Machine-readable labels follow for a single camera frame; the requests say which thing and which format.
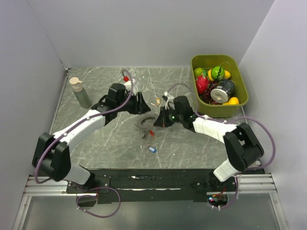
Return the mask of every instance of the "gray tape roll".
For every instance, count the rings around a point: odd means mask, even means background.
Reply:
[[[154,126],[159,115],[155,113],[142,114],[136,121],[135,126],[140,130],[149,130]]]

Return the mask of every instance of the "blue object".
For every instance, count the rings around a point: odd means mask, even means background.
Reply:
[[[149,149],[149,151],[151,151],[151,152],[157,152],[157,150],[156,150],[154,147],[149,146],[148,149]]]

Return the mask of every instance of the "white wall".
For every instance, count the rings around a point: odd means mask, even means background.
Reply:
[[[65,69],[26,0],[0,1],[0,225],[13,227]]]
[[[250,95],[247,114],[263,121],[276,141],[268,171],[292,230],[307,229],[306,7],[305,0],[275,0],[239,65]],[[270,143],[262,139],[268,158]]]
[[[273,0],[28,0],[64,66],[239,63]]]

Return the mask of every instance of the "spray bottle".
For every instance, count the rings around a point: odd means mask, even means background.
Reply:
[[[83,108],[91,107],[92,102],[88,97],[87,92],[81,85],[82,81],[80,81],[79,78],[74,77],[69,80],[69,83],[72,85],[73,93],[75,94],[79,104]]]

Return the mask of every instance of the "green plastic bin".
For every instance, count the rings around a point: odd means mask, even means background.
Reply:
[[[197,93],[195,76],[193,70],[200,67],[203,69],[212,69],[215,66],[221,66],[231,74],[230,80],[235,83],[234,97],[239,99],[240,104],[235,105],[210,105],[203,102]],[[241,77],[239,68],[231,57],[227,55],[198,55],[191,61],[190,83],[193,91],[197,95],[199,102],[198,112],[206,114],[213,118],[232,117],[238,108],[244,106],[248,102],[248,92]]]

